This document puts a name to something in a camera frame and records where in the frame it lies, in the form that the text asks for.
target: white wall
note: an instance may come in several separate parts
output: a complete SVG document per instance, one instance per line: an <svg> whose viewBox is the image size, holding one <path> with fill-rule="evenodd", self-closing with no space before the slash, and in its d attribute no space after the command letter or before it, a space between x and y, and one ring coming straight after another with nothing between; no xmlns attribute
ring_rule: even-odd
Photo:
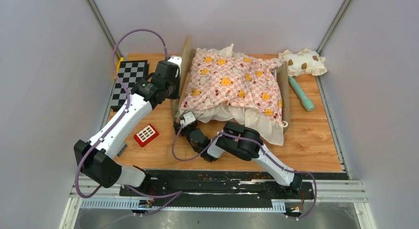
<svg viewBox="0 0 419 229"><path fill-rule="evenodd" d="M0 0L0 227L55 229L73 145L99 127L111 49L84 0Z"/></svg>
<svg viewBox="0 0 419 229"><path fill-rule="evenodd" d="M324 51L346 161L380 229L418 228L419 0L354 0Z"/></svg>
<svg viewBox="0 0 419 229"><path fill-rule="evenodd" d="M186 35L195 47L278 53L316 49L343 0L95 0L114 39L135 28L159 32L169 52L180 52ZM163 52L158 38L126 38L121 53Z"/></svg>

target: wooden headboard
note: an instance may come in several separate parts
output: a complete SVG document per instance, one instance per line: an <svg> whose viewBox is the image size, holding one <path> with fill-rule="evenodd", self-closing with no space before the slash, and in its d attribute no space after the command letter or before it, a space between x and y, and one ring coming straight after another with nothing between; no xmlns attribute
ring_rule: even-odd
<svg viewBox="0 0 419 229"><path fill-rule="evenodd" d="M180 66L180 88L179 96L181 96L183 88L185 86L186 78L188 76L189 70L191 69L192 59L194 57L196 49L193 48L192 37L187 36L185 42L183 43L182 52L180 56L182 57L182 64ZM288 84L288 65L286 62L283 62L282 66L278 68L277 73L277 82L279 84L279 89L281 91L282 97L282 119L288 122L288 126L284 128L284 133L290 126L290 93L289 93L289 84ZM176 122L176 114L179 111L179 99L170 101L171 115L174 122Z"/></svg>

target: table surface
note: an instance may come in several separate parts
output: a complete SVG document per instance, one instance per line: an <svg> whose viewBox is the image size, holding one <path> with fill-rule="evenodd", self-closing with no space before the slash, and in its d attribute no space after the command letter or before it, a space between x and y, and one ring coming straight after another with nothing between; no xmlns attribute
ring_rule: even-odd
<svg viewBox="0 0 419 229"><path fill-rule="evenodd" d="M257 58L275 58L271 54L251 54ZM126 60L148 60L149 73L154 72L156 65L164 59L162 54L129 54ZM291 123L285 133L283 146L267 144L284 164L295 170L311 172L341 172L335 144L329 123L323 108L322 99L315 77L301 75L295 80L313 101L315 109L307 112L300 104L298 97L290 87ZM140 147L133 136L148 124L152 124L159 136ZM220 131L225 122L210 121L198 126L209 138ZM170 114L170 101L165 100L158 105L133 129L126 138L128 147L115 161L126 165L135 165L144 169L177 169L177 170L230 170L230 171L263 171L255 162L247 162L224 153L217 161L209 163L201 157L189 162L179 162L171 154L171 146L175 137ZM185 137L180 137L175 145L179 158L190 158L196 155Z"/></svg>

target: white fabric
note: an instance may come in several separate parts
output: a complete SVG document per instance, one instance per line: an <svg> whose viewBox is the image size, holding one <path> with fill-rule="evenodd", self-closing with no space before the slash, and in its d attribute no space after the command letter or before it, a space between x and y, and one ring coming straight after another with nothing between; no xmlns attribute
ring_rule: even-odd
<svg viewBox="0 0 419 229"><path fill-rule="evenodd" d="M214 52L225 58L248 57L244 53L233 52L233 46L234 45L231 44L222 50L205 48L201 48L200 50L205 52ZM276 61L279 66L282 65L282 62L278 58L272 58L271 60ZM194 110L192 113L197 120L203 123L208 123L212 119L217 121L228 121L235 119L239 124L257 130L268 143L279 146L284 144L284 124L288 124L286 122L282 122L280 124L274 123L265 116L258 114L256 111L250 108L232 107L227 106L226 104L220 104L208 110ZM178 117L182 116L183 114L183 111L179 111Z"/></svg>
<svg viewBox="0 0 419 229"><path fill-rule="evenodd" d="M288 76L291 77L301 74L320 76L327 72L325 58L320 57L316 51L306 48L296 54L286 50L279 53L278 58L281 62L286 61L288 63Z"/></svg>

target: black and white checkerboard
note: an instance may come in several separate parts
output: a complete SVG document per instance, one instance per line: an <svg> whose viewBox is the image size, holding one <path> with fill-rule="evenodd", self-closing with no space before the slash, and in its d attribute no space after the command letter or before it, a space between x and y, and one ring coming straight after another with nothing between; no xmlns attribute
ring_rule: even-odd
<svg viewBox="0 0 419 229"><path fill-rule="evenodd" d="M148 75L147 60L143 61L123 61L120 63L118 77L128 87L128 90L134 87L135 83ZM118 111L125 103L126 93L117 81L115 82L112 93L111 109Z"/></svg>

